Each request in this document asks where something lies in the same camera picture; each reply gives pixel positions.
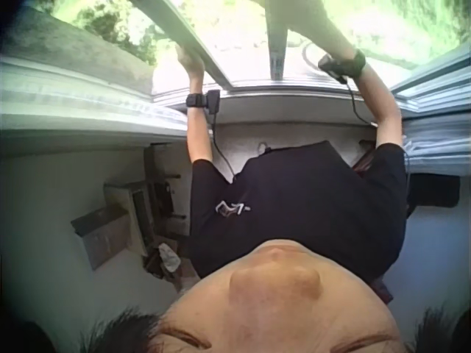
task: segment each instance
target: sleeve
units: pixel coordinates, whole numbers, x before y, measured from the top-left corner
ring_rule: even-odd
[[[191,180],[190,235],[199,233],[202,225],[214,214],[219,198],[229,182],[208,160],[195,160]]]
[[[382,234],[384,244],[397,259],[403,246],[406,231],[407,177],[403,149],[394,143],[380,145],[373,156],[372,164],[364,174],[381,223],[387,234]]]

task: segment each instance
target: black t-shirt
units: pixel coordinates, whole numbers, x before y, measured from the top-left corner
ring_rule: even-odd
[[[193,164],[190,258],[201,278],[271,239],[289,239],[370,283],[401,250],[406,227],[403,150],[379,146],[363,178],[327,141],[247,161],[232,184]]]

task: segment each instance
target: man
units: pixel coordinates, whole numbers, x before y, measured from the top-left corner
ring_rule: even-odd
[[[286,2],[271,4],[280,9]],[[158,322],[129,314],[129,320],[109,326],[124,332],[135,321],[147,327],[146,339],[142,331],[132,331],[138,341],[133,352],[405,352],[394,319],[368,287],[403,244],[400,110],[361,53],[329,21],[320,0],[291,0],[276,14],[352,68],[378,124],[372,166],[361,179],[324,142],[251,159],[230,184],[212,163],[203,109],[189,107],[189,241],[202,280]],[[190,92],[202,93],[202,61],[181,49],[179,60]],[[94,352],[118,349],[112,334],[105,332]]]

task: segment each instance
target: t-shirt logo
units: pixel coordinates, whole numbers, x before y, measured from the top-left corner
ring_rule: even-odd
[[[223,217],[229,217],[230,215],[240,215],[243,211],[250,211],[250,207],[244,203],[240,204],[226,204],[226,201],[221,201],[216,206],[216,213],[219,213]]]

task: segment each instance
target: floor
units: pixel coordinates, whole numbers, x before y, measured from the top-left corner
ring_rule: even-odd
[[[218,127],[217,142],[237,173],[249,158],[258,154],[262,142],[277,148],[329,140],[351,165],[363,153],[359,140],[372,139],[373,133],[363,127],[322,124],[228,125]],[[217,152],[213,153],[216,166],[231,180],[228,167]],[[174,191],[175,212],[188,215],[191,164],[186,144],[175,143],[162,148],[157,162],[164,165],[167,173],[182,175],[181,179],[170,183]],[[389,308],[406,341],[413,338],[415,325],[426,307],[445,304],[453,316],[469,302],[469,182],[469,179],[463,180],[458,207],[417,208],[408,221],[400,259],[385,275],[385,283],[394,296]],[[174,221],[171,229],[188,234],[188,219]]]

